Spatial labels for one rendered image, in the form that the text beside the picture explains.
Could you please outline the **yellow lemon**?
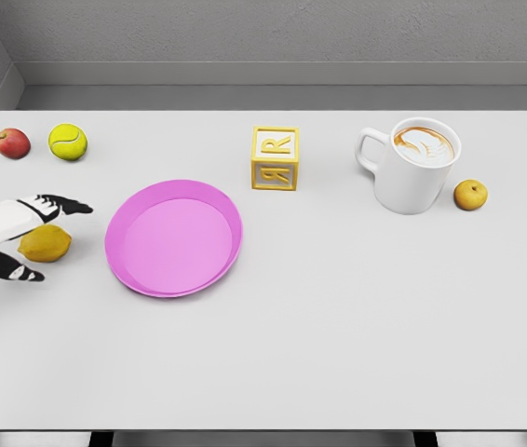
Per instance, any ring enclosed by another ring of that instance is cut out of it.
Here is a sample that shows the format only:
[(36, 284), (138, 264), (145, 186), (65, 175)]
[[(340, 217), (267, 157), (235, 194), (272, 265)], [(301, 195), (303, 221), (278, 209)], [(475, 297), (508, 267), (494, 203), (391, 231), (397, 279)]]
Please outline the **yellow lemon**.
[(54, 224), (44, 224), (20, 239), (18, 252), (29, 261), (51, 263), (59, 260), (70, 248), (72, 237)]

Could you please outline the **pink plate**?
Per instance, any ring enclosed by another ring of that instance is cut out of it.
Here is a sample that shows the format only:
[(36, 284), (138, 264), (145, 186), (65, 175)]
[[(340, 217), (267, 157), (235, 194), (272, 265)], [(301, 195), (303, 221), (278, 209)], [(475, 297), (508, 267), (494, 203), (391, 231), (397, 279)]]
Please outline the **pink plate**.
[(174, 298), (201, 291), (230, 269), (243, 239), (238, 208), (202, 182), (171, 180), (129, 197), (105, 234), (108, 265), (144, 295)]

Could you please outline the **red apple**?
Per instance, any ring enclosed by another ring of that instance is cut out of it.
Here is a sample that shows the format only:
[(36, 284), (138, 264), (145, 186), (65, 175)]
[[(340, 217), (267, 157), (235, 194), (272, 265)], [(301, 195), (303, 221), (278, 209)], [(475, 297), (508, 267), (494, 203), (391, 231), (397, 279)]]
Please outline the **red apple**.
[(19, 129), (7, 128), (0, 131), (0, 154), (10, 159), (21, 159), (29, 154), (31, 142)]

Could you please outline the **yellow tennis ball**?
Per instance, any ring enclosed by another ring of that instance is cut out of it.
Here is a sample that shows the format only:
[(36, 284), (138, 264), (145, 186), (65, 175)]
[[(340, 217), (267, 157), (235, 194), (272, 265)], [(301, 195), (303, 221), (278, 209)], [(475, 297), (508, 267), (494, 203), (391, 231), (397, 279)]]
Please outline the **yellow tennis ball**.
[(51, 153), (57, 158), (76, 161), (86, 153), (88, 139), (80, 127), (70, 123), (62, 123), (50, 131), (48, 146)]

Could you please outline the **yellow letter block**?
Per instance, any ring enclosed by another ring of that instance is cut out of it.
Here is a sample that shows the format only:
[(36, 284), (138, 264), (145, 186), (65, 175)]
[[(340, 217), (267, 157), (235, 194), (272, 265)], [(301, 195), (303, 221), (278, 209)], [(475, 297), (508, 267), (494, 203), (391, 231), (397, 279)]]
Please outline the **yellow letter block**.
[(299, 129), (256, 126), (250, 151), (251, 188), (295, 191), (299, 171)]

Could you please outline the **white coffee mug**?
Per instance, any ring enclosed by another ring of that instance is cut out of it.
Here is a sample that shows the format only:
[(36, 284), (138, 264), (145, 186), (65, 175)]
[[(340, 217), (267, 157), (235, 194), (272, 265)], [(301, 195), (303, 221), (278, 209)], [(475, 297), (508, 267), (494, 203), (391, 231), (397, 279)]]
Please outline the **white coffee mug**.
[(355, 157), (374, 176), (374, 194), (399, 214), (426, 211), (439, 195), (462, 144), (445, 123), (428, 117), (404, 119), (385, 134), (363, 129)]

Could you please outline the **small yellow pear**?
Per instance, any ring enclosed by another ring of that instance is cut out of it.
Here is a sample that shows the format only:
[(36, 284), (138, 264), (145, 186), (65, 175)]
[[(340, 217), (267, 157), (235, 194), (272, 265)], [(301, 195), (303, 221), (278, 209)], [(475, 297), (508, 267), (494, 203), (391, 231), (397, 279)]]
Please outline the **small yellow pear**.
[(454, 188), (453, 199), (455, 205), (461, 210), (477, 210), (486, 203), (488, 190), (478, 180), (464, 180)]

